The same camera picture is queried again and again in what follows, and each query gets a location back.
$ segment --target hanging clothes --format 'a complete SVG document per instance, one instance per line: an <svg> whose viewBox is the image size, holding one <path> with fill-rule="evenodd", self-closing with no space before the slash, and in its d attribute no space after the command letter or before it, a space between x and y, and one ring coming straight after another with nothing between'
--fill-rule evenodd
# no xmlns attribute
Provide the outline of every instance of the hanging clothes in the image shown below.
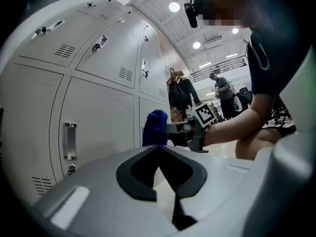
<svg viewBox="0 0 316 237"><path fill-rule="evenodd" d="M198 97L198 94L196 90L194 89L192 83L190 82L189 79L180 79L179 80L179 85L181 90L185 93L186 98L185 101L182 104L182 109L188 109L188 105L192 107L192 100L191 100L191 95L193 96L195 104L200 103L200 99Z"/></svg>

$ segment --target balcony railing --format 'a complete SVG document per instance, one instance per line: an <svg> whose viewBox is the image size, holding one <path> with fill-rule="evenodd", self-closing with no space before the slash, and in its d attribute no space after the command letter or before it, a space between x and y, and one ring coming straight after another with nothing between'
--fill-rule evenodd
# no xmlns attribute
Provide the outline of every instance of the balcony railing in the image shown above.
<svg viewBox="0 0 316 237"><path fill-rule="evenodd" d="M200 81L209 77L211 71L215 74L220 74L223 72L227 72L229 70L237 69L243 66L248 65L248 59L246 56L237 57L228 61L223 61L221 63L215 64L206 69L199 70L197 72L192 73L194 81Z"/></svg>

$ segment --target ceiling light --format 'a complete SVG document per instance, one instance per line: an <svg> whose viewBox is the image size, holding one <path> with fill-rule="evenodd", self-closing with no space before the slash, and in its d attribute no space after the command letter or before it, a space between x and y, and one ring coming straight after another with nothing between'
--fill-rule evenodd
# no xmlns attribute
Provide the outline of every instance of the ceiling light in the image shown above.
<svg viewBox="0 0 316 237"><path fill-rule="evenodd" d="M169 4L169 10L171 10L172 12L177 12L180 9L180 5L177 2L172 2L171 4Z"/></svg>
<svg viewBox="0 0 316 237"><path fill-rule="evenodd" d="M199 68L203 68L203 67L205 67L205 66L207 66L207 65L210 65L210 64L211 64L210 62L209 62L209 63L206 63L206 64L200 66Z"/></svg>
<svg viewBox="0 0 316 237"><path fill-rule="evenodd" d="M231 55L229 55L229 56L226 56L226 58L229 58L229 57L232 57L232 56L236 56L236 55L238 55L237 53L234 53L234 54L231 54Z"/></svg>
<svg viewBox="0 0 316 237"><path fill-rule="evenodd" d="M198 49L200 46L201 46L201 43L198 41L194 42L194 44L193 44L193 48L195 48L195 49Z"/></svg>
<svg viewBox="0 0 316 237"><path fill-rule="evenodd" d="M236 34L236 33L238 33L238 31L239 31L239 29L238 28L233 28L233 34Z"/></svg>

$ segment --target blue fabric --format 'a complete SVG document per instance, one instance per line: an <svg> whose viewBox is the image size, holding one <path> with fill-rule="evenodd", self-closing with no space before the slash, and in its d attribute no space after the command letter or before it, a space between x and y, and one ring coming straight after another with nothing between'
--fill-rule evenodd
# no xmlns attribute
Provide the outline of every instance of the blue fabric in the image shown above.
<svg viewBox="0 0 316 237"><path fill-rule="evenodd" d="M164 125L167 124L168 115L162 110L149 113L144 127L143 147L149 145L167 145L168 134L162 133Z"/></svg>

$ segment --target person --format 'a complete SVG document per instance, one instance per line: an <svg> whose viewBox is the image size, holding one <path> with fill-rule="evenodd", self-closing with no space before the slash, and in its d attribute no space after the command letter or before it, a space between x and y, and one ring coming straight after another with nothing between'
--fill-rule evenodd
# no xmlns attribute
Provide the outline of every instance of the person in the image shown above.
<svg viewBox="0 0 316 237"><path fill-rule="evenodd" d="M217 89L219 98L221 100L221 108L225 119L230 120L235 117L235 107L233 92L229 87L228 81L224 77L218 77L213 72L209 76L212 80L216 81L215 88Z"/></svg>
<svg viewBox="0 0 316 237"><path fill-rule="evenodd" d="M202 0L203 19L211 25L250 28L247 46L253 100L237 117L210 126L205 146L237 140L237 158L254 160L262 148L273 146L295 131L265 128L276 96L289 83L304 60L311 42L304 27L284 0Z"/></svg>

